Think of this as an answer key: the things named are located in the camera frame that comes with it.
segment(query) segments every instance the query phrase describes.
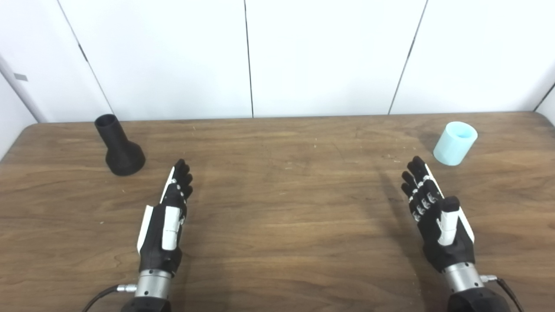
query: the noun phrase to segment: black vase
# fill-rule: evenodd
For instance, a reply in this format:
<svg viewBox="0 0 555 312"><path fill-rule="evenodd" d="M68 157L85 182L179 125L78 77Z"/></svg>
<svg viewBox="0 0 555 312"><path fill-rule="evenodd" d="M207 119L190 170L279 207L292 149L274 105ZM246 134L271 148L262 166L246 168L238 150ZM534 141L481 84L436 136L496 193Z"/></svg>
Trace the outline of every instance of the black vase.
<svg viewBox="0 0 555 312"><path fill-rule="evenodd" d="M106 163L115 175L131 175L139 171L145 162L143 150L137 143L127 140L118 118L112 114L102 115L94 121L100 137L106 144Z"/></svg>

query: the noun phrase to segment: white wall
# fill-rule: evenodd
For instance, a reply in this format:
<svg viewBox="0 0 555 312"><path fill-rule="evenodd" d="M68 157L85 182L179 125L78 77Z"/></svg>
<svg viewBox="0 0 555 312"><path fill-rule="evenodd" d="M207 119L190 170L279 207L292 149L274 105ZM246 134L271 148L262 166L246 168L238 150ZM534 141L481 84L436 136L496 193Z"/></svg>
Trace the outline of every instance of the white wall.
<svg viewBox="0 0 555 312"><path fill-rule="evenodd" d="M555 82L555 2L429 0L392 113L533 110Z"/></svg>
<svg viewBox="0 0 555 312"><path fill-rule="evenodd" d="M536 112L547 117L555 125L555 88L546 96Z"/></svg>
<svg viewBox="0 0 555 312"><path fill-rule="evenodd" d="M60 0L121 120L252 117L243 0Z"/></svg>
<svg viewBox="0 0 555 312"><path fill-rule="evenodd" d="M387 114L425 0L247 0L255 117Z"/></svg>
<svg viewBox="0 0 555 312"><path fill-rule="evenodd" d="M42 122L94 120L111 112L54 0L0 1L0 67Z"/></svg>
<svg viewBox="0 0 555 312"><path fill-rule="evenodd" d="M0 75L0 159L21 131L36 122L4 76Z"/></svg>

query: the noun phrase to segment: black cable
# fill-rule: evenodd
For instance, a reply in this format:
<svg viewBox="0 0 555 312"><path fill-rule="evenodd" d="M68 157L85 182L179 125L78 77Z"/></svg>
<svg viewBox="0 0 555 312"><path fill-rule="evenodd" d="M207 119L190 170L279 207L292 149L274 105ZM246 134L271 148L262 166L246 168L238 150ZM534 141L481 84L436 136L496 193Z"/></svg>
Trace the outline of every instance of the black cable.
<svg viewBox="0 0 555 312"><path fill-rule="evenodd" d="M111 287L108 287L108 288L104 289L103 291L98 293L98 295L94 296L93 299L91 299L89 301L89 303L85 306L85 308L83 308L82 312L87 312L90 309L90 307L93 306L93 304L95 302L97 302L98 299L100 299L100 298L102 298L102 297L104 297L108 294L116 293L117 291L118 291L118 286L117 285L114 285L114 286L111 286Z"/></svg>
<svg viewBox="0 0 555 312"><path fill-rule="evenodd" d="M503 279L500 279L500 278L497 278L496 282L507 293L509 298L511 298L511 300L513 300L514 304L517 306L518 311L524 312L524 308L521 306L520 302L518 302L517 296L513 293L513 291L509 287L509 285L507 285L507 283L505 283L505 281Z"/></svg>

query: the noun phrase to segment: table surface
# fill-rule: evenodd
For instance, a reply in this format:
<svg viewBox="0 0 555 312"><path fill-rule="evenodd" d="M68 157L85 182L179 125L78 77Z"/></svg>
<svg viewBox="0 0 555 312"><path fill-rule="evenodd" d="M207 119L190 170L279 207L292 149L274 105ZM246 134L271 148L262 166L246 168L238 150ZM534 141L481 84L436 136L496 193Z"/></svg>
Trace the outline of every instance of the table surface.
<svg viewBox="0 0 555 312"><path fill-rule="evenodd" d="M452 120L479 133L457 167L431 154ZM459 196L479 272L527 311L553 310L555 129L536 113L122 124L147 157L129 177L108 170L93 123L33 125L1 161L1 310L80 311L136 282L144 207L184 158L195 190L174 311L445 311L399 187L414 155Z"/></svg>

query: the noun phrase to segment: robotic hand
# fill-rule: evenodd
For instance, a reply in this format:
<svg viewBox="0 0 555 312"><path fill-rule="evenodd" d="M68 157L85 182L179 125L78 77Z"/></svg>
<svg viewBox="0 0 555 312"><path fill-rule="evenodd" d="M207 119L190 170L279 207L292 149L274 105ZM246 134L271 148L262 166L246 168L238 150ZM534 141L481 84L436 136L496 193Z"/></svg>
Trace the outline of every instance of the robotic hand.
<svg viewBox="0 0 555 312"><path fill-rule="evenodd" d="M401 189L424 240L423 251L432 266L443 274L451 290L449 312L509 312L505 299L484 287L497 281L522 307L503 280L478 274L474 264L474 233L457 197L445 198L428 165L415 156L403 172Z"/></svg>
<svg viewBox="0 0 555 312"><path fill-rule="evenodd" d="M181 226L187 216L186 200L193 192L189 166L180 159L166 181L160 203L147 206L137 241L140 255L135 297L122 312L170 312L171 279L181 263Z"/></svg>

